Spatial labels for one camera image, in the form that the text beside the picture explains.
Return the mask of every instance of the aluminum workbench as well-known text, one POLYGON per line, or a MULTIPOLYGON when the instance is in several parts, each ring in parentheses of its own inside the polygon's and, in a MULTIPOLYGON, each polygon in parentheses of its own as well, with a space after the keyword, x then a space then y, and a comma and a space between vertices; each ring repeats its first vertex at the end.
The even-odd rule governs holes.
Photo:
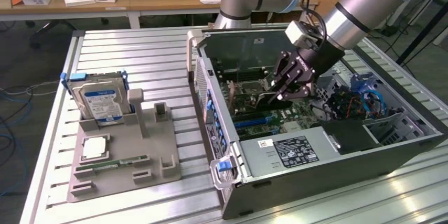
MULTIPOLYGON (((181 180, 97 199, 66 203, 80 113, 58 86, 42 148, 24 206, 25 223, 436 223, 448 220, 448 142, 416 156, 386 176, 221 220, 186 81, 186 31, 205 27, 88 31, 72 37, 62 71, 129 73, 144 89, 142 108, 172 107, 181 180)), ((448 107, 374 45, 358 47, 445 124, 448 107)), ((352 51, 344 57, 362 73, 352 51)))

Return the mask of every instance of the white label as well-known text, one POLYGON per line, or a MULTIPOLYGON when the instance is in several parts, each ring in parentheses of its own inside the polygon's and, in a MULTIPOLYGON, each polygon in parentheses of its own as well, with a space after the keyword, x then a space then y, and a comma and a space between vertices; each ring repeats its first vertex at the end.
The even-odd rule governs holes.
POLYGON ((125 7, 105 7, 106 10, 125 10, 125 7))
POLYGON ((273 146, 273 141, 272 139, 260 140, 258 145, 260 145, 260 148, 273 146))
POLYGON ((262 44, 264 43, 264 39, 254 39, 253 40, 253 44, 262 44))
POLYGON ((117 97, 114 90, 86 92, 84 96, 96 120, 110 122, 122 117, 120 105, 113 101, 117 97))

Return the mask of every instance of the red wire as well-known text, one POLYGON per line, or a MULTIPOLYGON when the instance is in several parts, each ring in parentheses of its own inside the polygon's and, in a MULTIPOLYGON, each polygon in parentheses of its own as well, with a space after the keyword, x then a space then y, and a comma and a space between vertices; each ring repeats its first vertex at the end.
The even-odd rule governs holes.
POLYGON ((349 100, 349 104, 348 104, 348 110, 346 110, 346 118, 349 117, 349 108, 352 107, 352 101, 353 101, 354 97, 352 97, 352 99, 349 100))

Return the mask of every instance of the hard drive label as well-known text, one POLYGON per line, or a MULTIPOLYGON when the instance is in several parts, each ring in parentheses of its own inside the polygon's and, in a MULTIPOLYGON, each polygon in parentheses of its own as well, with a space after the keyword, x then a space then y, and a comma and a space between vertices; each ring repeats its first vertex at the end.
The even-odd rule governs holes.
POLYGON ((86 92, 84 96, 96 120, 109 122, 122 117, 120 104, 113 101, 117 97, 114 90, 86 92))
POLYGON ((273 146, 286 168, 318 161, 314 150, 304 136, 273 142, 273 146))

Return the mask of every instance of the wooden desk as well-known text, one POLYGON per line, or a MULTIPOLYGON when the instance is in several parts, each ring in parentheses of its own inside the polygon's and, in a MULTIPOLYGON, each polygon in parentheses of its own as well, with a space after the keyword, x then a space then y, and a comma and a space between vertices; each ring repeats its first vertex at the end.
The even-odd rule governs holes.
POLYGON ((140 28, 140 16, 202 13, 218 13, 218 5, 204 5, 198 0, 117 0, 65 7, 64 0, 50 0, 48 6, 10 6, 10 0, 0 0, 0 21, 128 17, 130 28, 140 28))

